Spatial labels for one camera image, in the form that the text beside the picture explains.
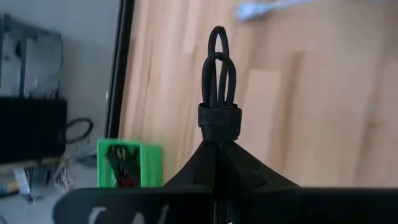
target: electronic device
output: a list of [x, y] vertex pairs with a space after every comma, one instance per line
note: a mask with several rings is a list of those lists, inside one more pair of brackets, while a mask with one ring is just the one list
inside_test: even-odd
[[19, 81], [18, 96], [23, 98], [25, 97], [27, 39], [37, 40], [37, 38], [40, 36], [54, 36], [59, 38], [61, 41], [61, 36], [56, 32], [19, 22], [12, 18], [9, 14], [0, 15], [0, 82], [2, 80], [3, 42], [6, 34], [18, 38], [18, 43], [16, 44], [16, 54], [21, 60], [21, 69], [19, 69], [19, 76], [16, 78], [16, 80]]
[[66, 101], [0, 97], [0, 164], [61, 156], [66, 120]]

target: white wall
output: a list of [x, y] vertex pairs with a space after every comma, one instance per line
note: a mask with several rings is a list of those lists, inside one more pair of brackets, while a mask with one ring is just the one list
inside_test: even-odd
[[61, 33], [61, 95], [68, 100], [68, 119], [94, 121], [92, 144], [104, 136], [118, 12], [117, 0], [0, 0], [0, 14]]

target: black cable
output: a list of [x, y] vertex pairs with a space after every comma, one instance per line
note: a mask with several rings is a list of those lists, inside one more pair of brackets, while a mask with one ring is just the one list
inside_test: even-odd
[[0, 224], [8, 224], [8, 222], [2, 215], [0, 215]]
[[0, 194], [0, 199], [7, 198], [7, 197], [10, 197], [10, 196], [14, 196], [14, 195], [18, 195], [18, 194], [19, 194], [19, 190], [16, 190], [14, 192], [8, 192], [8, 193]]
[[[75, 139], [66, 139], [67, 129], [72, 127], [73, 125], [78, 124], [78, 123], [87, 123], [88, 124], [87, 130], [81, 136], [79, 136]], [[89, 118], [77, 118], [77, 119], [71, 120], [63, 128], [61, 128], [61, 130], [58, 132], [58, 142], [62, 143], [62, 144], [72, 144], [72, 143], [75, 143], [78, 141], [82, 141], [90, 135], [93, 128], [94, 128], [94, 123]]]
[[108, 147], [106, 157], [112, 167], [118, 187], [140, 187], [141, 173], [138, 164], [139, 148], [132, 149], [122, 144]]

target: wire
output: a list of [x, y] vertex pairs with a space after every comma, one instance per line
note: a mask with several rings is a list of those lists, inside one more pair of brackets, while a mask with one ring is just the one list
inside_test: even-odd
[[55, 186], [64, 193], [73, 190], [73, 182], [68, 177], [68, 163], [69, 162], [64, 162], [64, 164], [60, 165], [53, 176]]
[[79, 159], [76, 159], [76, 161], [87, 168], [95, 168], [97, 167], [97, 156], [96, 155], [88, 155], [81, 157]]
[[112, 167], [118, 187], [140, 186], [138, 156], [138, 148], [130, 152], [127, 146], [122, 144], [112, 144], [108, 147], [106, 157]]
[[2, 215], [0, 215], [0, 224], [8, 224], [8, 222]]
[[[81, 136], [79, 136], [75, 139], [67, 139], [66, 138], [67, 129], [71, 128], [72, 126], [74, 126], [78, 123], [87, 123], [88, 124], [87, 130]], [[90, 135], [93, 128], [94, 128], [94, 123], [89, 118], [77, 118], [77, 119], [71, 120], [63, 128], [61, 128], [61, 130], [58, 132], [58, 142], [63, 143], [63, 144], [72, 144], [72, 143], [75, 143], [78, 141], [82, 141]]]

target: black plastic part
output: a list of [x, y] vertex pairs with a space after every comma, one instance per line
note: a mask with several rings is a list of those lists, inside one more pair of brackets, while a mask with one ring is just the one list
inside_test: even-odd
[[215, 186], [217, 145], [202, 142], [185, 166], [171, 178], [165, 187], [201, 185], [209, 189]]
[[253, 196], [258, 187], [267, 189], [299, 188], [235, 142], [227, 144], [222, 156], [227, 172], [227, 198], [233, 223], [250, 223]]
[[397, 201], [397, 189], [258, 188], [248, 223], [397, 223]]
[[106, 158], [112, 167], [117, 187], [141, 186], [139, 147], [129, 148], [126, 145], [112, 144], [108, 147]]
[[199, 186], [81, 189], [58, 201], [53, 220], [56, 224], [206, 224], [213, 221], [213, 206], [210, 190]]

